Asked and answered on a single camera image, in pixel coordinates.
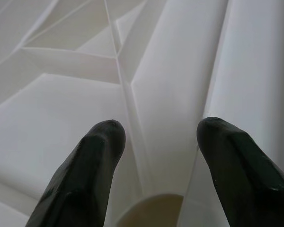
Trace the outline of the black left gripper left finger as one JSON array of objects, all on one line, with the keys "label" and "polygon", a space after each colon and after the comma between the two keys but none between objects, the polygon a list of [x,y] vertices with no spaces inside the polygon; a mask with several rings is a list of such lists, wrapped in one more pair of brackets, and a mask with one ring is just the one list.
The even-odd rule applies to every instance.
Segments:
[{"label": "black left gripper left finger", "polygon": [[125,130],[116,120],[94,125],[59,166],[28,227],[102,227]]}]

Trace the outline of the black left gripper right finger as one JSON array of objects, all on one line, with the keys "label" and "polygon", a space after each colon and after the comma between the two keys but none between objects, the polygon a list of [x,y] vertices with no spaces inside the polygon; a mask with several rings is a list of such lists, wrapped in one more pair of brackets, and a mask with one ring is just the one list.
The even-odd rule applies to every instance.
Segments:
[{"label": "black left gripper right finger", "polygon": [[284,227],[284,173],[251,136],[217,117],[196,135],[229,225]]}]

